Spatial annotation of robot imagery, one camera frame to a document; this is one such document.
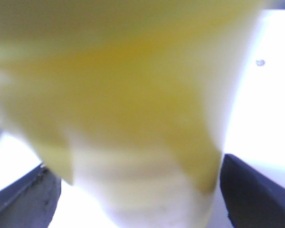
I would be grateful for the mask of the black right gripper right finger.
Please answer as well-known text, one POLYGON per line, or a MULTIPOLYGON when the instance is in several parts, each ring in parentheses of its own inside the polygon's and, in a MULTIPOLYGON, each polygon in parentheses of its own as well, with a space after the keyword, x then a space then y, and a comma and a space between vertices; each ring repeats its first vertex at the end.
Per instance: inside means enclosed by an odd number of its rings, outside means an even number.
POLYGON ((285 228, 285 188, 233 154, 225 154, 219 185, 235 228, 285 228))

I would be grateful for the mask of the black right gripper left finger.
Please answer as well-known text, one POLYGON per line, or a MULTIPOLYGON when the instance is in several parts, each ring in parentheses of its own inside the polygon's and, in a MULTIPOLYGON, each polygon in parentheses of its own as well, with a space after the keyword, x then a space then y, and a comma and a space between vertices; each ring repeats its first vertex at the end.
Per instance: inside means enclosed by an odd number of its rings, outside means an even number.
POLYGON ((61 179, 42 164, 0 190, 0 228, 47 228, 61 195, 61 179))

